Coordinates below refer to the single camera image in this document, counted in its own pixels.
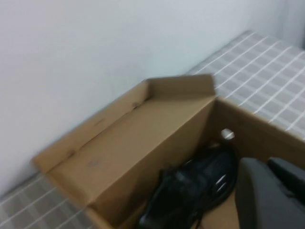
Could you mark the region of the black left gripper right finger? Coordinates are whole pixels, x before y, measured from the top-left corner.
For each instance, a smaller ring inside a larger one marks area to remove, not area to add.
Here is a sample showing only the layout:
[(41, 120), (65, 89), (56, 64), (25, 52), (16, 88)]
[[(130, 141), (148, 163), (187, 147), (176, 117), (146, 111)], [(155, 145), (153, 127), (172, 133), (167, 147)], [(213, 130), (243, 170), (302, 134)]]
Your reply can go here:
[(277, 178), (297, 197), (305, 200), (305, 170), (279, 157), (271, 157), (267, 162)]

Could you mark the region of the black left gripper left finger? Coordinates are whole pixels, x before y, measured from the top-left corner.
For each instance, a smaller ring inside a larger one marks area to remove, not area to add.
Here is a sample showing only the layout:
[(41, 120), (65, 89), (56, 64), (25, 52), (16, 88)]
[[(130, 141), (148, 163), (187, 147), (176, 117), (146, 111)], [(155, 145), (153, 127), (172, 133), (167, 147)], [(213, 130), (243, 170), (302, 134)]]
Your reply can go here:
[(263, 162), (242, 158), (235, 204), (242, 229), (303, 229), (305, 207)]

